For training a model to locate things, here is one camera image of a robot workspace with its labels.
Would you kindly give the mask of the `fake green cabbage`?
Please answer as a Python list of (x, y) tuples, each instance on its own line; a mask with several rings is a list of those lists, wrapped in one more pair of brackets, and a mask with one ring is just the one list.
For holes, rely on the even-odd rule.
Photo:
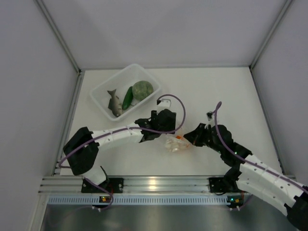
[(132, 87), (133, 97), (138, 101), (144, 100), (153, 92), (154, 88), (152, 84), (144, 80), (136, 82)]

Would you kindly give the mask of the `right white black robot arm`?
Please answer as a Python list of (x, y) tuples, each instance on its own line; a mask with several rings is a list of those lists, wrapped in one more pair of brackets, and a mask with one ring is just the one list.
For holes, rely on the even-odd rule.
[(196, 147), (209, 147), (230, 166), (224, 175), (230, 191), (245, 191), (267, 202), (300, 231), (308, 229), (308, 187), (267, 166), (250, 150), (236, 143), (224, 125), (199, 126), (184, 135)]

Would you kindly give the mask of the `fake grey fish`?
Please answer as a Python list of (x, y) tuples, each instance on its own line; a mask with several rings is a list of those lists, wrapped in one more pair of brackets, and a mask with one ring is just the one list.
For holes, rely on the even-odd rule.
[(123, 114), (123, 109), (119, 98), (116, 96), (116, 90), (108, 90), (107, 92), (111, 96), (108, 109), (111, 110), (115, 117), (121, 116)]

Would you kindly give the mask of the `clear zip top bag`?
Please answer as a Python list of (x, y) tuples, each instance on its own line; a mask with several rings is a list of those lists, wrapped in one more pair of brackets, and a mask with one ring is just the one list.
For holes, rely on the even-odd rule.
[[(185, 129), (180, 128), (175, 134), (167, 134), (165, 148), (169, 152), (178, 152), (189, 149), (192, 145), (184, 138)], [(176, 139), (176, 136), (181, 136), (181, 140)]]

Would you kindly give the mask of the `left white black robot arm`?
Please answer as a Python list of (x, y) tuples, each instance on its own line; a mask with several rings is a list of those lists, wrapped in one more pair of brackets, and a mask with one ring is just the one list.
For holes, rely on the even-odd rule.
[(108, 176), (98, 156), (105, 150), (129, 143), (152, 141), (161, 134), (174, 133), (176, 113), (164, 109), (159, 113), (151, 111), (151, 118), (140, 118), (134, 123), (105, 131), (90, 131), (80, 128), (63, 147), (65, 160), (74, 176), (82, 176), (92, 182), (93, 188), (104, 192), (109, 186)]

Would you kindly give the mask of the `fake green cucumber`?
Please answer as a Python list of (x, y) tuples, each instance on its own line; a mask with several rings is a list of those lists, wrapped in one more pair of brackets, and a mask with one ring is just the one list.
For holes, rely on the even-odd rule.
[(123, 103), (122, 103), (122, 110), (127, 110), (132, 103), (132, 100), (133, 100), (132, 88), (133, 88), (132, 86), (129, 87), (129, 89), (126, 92), (126, 95), (125, 95)]

